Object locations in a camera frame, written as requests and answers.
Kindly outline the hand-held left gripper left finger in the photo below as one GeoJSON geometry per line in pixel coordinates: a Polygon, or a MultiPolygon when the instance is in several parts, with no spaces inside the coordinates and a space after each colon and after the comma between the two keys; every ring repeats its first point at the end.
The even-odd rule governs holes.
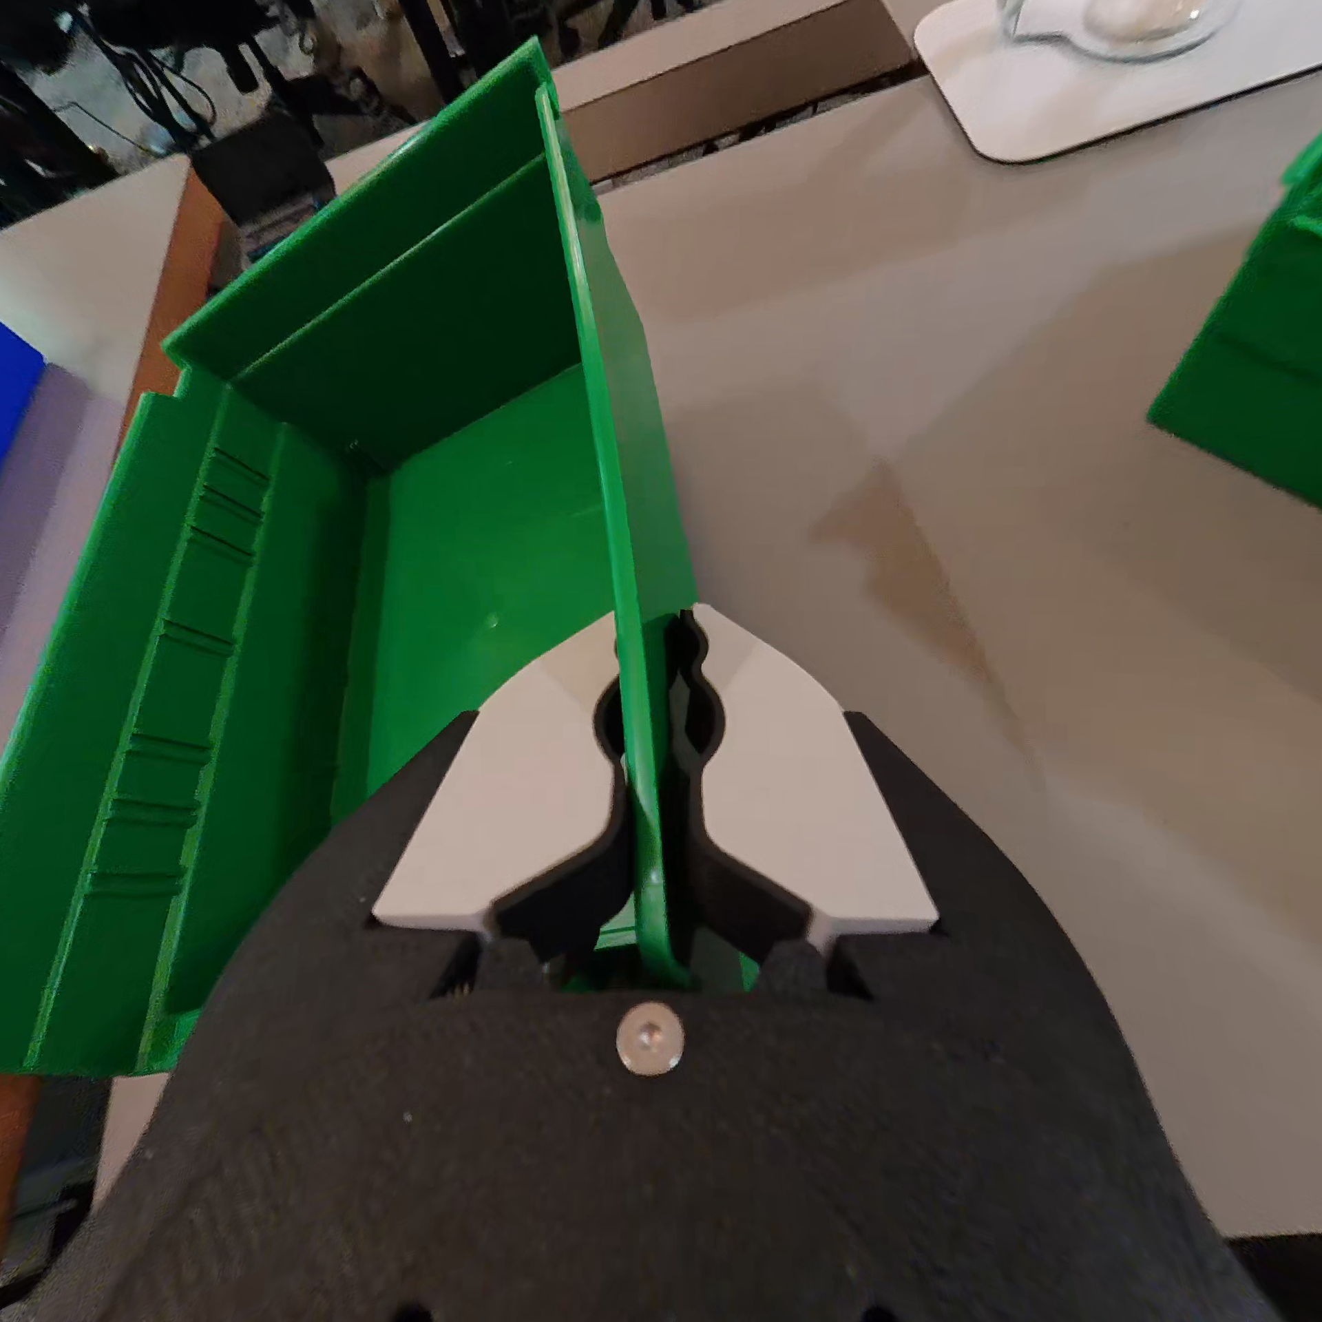
{"type": "Polygon", "coordinates": [[[616,623],[558,642],[481,704],[372,907],[393,929],[591,951],[634,888],[616,623]]]}

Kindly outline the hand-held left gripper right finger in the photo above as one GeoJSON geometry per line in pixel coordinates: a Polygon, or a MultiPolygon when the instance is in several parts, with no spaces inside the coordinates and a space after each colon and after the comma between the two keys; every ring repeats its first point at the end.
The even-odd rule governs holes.
{"type": "Polygon", "coordinates": [[[929,932],[936,905],[844,710],[715,611],[665,633],[665,864],[676,951],[708,930],[761,963],[778,943],[929,932]]]}

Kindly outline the green plastic bin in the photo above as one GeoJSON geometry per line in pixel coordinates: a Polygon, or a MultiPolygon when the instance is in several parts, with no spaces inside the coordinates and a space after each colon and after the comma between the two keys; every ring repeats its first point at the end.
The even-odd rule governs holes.
{"type": "Polygon", "coordinates": [[[294,867],[604,619],[629,937],[695,605],[646,337],[527,40],[163,343],[3,753],[3,1072],[172,1069],[294,867]]]}
{"type": "Polygon", "coordinates": [[[1320,139],[1147,411],[1169,436],[1320,507],[1320,139]]]}

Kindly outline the grey desk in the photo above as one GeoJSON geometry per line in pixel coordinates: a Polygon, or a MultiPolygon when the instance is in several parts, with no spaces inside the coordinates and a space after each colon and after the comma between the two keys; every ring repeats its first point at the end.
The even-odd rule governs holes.
{"type": "Polygon", "coordinates": [[[1048,900],[1229,1236],[1318,1231],[1318,512],[1145,413],[1317,131],[1011,169],[914,77],[601,195],[700,600],[1048,900]]]}

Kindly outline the black desk panel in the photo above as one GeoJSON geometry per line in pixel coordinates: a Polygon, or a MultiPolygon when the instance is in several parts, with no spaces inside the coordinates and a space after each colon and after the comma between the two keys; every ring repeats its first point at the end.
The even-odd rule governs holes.
{"type": "Polygon", "coordinates": [[[922,73],[878,3],[830,5],[692,55],[662,54],[649,38],[635,40],[648,71],[640,55],[624,68],[616,47],[555,76],[560,115],[591,184],[922,73]]]}

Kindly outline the blue plastic bin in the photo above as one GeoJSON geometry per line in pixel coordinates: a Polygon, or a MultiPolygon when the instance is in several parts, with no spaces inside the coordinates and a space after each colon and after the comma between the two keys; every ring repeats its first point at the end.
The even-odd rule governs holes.
{"type": "Polygon", "coordinates": [[[39,350],[17,335],[7,324],[0,326],[1,337],[1,468],[21,428],[45,368],[39,350]]]}

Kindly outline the black power cube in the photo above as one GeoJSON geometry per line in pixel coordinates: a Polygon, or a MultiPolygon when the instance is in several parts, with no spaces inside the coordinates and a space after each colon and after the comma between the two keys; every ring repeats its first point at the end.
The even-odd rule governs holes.
{"type": "Polygon", "coordinates": [[[308,132],[281,110],[190,151],[201,184],[235,228],[242,263],[254,265],[336,199],[308,132]]]}

